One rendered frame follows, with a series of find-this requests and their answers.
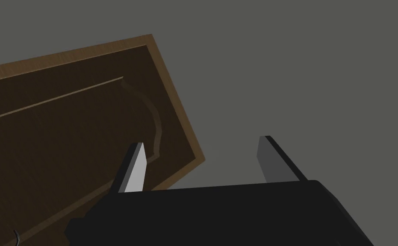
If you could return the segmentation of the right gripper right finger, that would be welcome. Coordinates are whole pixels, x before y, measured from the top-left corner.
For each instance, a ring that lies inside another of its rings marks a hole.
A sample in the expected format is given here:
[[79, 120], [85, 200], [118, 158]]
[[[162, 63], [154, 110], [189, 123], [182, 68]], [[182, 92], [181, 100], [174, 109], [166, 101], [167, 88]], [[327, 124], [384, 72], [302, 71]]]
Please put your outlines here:
[[271, 136], [259, 138], [256, 157], [267, 183], [308, 180]]

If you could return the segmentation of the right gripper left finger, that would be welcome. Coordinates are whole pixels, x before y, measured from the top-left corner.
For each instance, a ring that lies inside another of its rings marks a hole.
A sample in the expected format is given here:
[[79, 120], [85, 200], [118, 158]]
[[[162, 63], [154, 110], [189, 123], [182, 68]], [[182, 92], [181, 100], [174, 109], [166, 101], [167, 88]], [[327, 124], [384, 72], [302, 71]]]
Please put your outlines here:
[[147, 158], [143, 143], [133, 143], [129, 147], [119, 171], [119, 193], [143, 191], [147, 168]]

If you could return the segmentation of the dark brown wooden door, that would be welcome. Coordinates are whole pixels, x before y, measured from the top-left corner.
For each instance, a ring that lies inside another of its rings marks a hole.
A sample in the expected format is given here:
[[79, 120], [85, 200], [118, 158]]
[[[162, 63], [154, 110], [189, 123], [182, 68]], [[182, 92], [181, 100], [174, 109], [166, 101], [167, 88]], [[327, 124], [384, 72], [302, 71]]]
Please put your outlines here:
[[144, 190], [195, 159], [147, 46], [0, 79], [0, 246], [68, 246], [134, 142]]

